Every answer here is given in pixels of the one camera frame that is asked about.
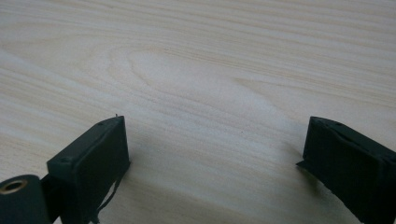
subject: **wooden table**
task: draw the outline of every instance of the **wooden table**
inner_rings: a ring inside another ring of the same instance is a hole
[[[295,163],[310,116],[396,149],[396,2],[0,2],[1,180],[116,113],[102,223],[359,223]]]

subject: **wood grain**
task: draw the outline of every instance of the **wood grain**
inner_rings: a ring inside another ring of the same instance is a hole
[[[396,149],[394,0],[3,0],[0,179],[126,118],[102,223],[359,223],[296,169],[310,116]]]

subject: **black bracket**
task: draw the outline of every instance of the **black bracket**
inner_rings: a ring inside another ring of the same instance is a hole
[[[346,125],[311,117],[305,168],[363,223],[393,224],[396,217],[396,153]]]
[[[93,125],[47,166],[41,180],[21,175],[0,183],[0,223],[52,223],[57,217],[63,224],[99,223],[130,166],[124,117]]]

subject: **light wooden surface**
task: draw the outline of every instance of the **light wooden surface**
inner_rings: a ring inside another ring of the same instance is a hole
[[[313,115],[396,149],[396,2],[0,2],[1,180],[116,113],[102,223],[359,223],[295,163]]]

